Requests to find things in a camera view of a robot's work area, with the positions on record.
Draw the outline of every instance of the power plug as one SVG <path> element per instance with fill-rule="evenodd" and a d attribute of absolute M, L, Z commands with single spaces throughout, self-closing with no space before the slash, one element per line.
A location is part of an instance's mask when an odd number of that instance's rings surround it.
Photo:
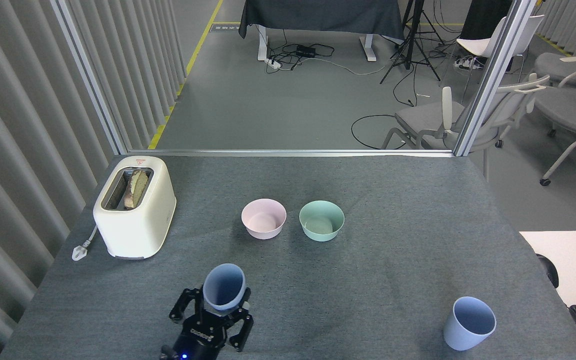
<path fill-rule="evenodd" d="M 275 70 L 281 68 L 281 66 L 282 66 L 281 62 L 274 60 L 274 59 L 265 59 L 263 61 L 265 61 L 265 63 L 268 64 L 268 66 L 270 66 L 270 68 L 273 68 Z"/>

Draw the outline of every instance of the pink bowl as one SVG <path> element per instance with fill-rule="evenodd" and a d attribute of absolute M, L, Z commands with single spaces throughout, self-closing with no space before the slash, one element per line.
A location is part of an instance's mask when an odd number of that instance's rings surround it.
<path fill-rule="evenodd" d="M 244 207 L 241 221 L 252 237 L 261 240 L 274 238 L 286 222 L 286 209 L 271 198 L 259 198 Z"/>

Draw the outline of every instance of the metal frame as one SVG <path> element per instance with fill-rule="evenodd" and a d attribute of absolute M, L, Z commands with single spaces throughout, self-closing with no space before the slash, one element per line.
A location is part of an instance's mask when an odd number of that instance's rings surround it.
<path fill-rule="evenodd" d="M 86 55 L 85 46 L 82 43 L 82 38 L 77 32 L 77 26 L 75 25 L 73 14 L 71 14 L 67 1 L 50 0 L 50 4 L 52 5 L 54 14 L 57 17 L 61 31 L 66 38 L 66 42 L 68 43 L 72 57 L 75 60 L 75 64 L 77 64 L 81 78 L 84 80 L 87 93 L 90 96 L 90 100 L 92 100 L 94 111 L 99 118 L 99 122 L 101 123 L 103 132 L 105 132 L 108 143 L 112 148 L 112 152 L 115 155 L 127 154 L 128 148 L 126 148 L 126 143 L 123 141 L 119 133 L 119 128 L 117 127 L 112 113 L 108 108 L 108 103 L 104 98 L 103 91 L 97 76 L 95 75 L 93 66 Z"/>
<path fill-rule="evenodd" d="M 364 157 L 374 155 L 404 155 L 410 157 L 464 157 L 470 152 L 477 132 L 482 125 L 483 115 L 492 100 L 504 74 L 504 64 L 512 56 L 512 44 L 516 43 L 531 14 L 533 0 L 514 0 L 503 25 L 493 54 L 484 71 L 480 87 L 473 100 L 466 107 L 467 116 L 464 128 L 459 133 L 455 149 L 449 150 L 129 150 L 123 141 L 112 113 L 103 96 L 94 69 L 86 56 L 67 0 L 50 0 L 57 16 L 68 47 L 75 59 L 77 68 L 84 79 L 87 92 L 93 100 L 103 131 L 115 155 L 179 155 L 190 157 Z"/>
<path fill-rule="evenodd" d="M 451 150 L 131 150 L 130 155 L 178 157 L 374 157 L 454 158 Z"/>
<path fill-rule="evenodd" d="M 530 17 L 533 2 L 533 0 L 514 0 L 510 6 L 501 34 L 494 45 L 492 56 L 487 61 L 479 89 L 464 110 L 467 112 L 466 121 L 453 151 L 457 157 L 465 157 L 471 151 L 477 132 L 482 126 L 484 115 L 488 111 L 492 97 L 504 76 L 506 64 L 514 55 L 512 54 L 514 44 L 521 37 Z"/>

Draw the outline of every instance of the green bowl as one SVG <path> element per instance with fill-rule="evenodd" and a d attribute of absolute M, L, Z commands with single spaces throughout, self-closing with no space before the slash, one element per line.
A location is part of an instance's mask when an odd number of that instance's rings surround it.
<path fill-rule="evenodd" d="M 306 203 L 299 212 L 303 232 L 316 242 L 327 242 L 336 237 L 344 226 L 344 220 L 344 212 L 330 201 Z"/>

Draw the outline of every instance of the toaster slot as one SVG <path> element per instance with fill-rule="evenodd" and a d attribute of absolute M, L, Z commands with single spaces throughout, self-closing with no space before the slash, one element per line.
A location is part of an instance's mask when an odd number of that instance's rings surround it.
<path fill-rule="evenodd" d="M 114 179 L 108 188 L 108 192 L 105 194 L 105 196 L 103 196 L 103 200 L 101 202 L 101 207 L 103 209 L 115 210 L 118 212 L 126 211 L 126 207 L 124 205 L 124 196 L 126 196 L 126 192 L 128 191 L 128 186 L 130 184 L 130 178 L 135 170 L 144 171 L 144 173 L 146 173 L 148 176 L 146 188 L 143 190 L 142 196 L 137 202 L 137 206 L 135 208 L 139 207 L 142 199 L 144 198 L 143 194 L 146 194 L 146 191 L 148 191 L 148 186 L 151 184 L 154 171 L 151 168 L 141 168 L 134 166 L 124 168 L 121 171 L 118 171 L 114 176 Z"/>

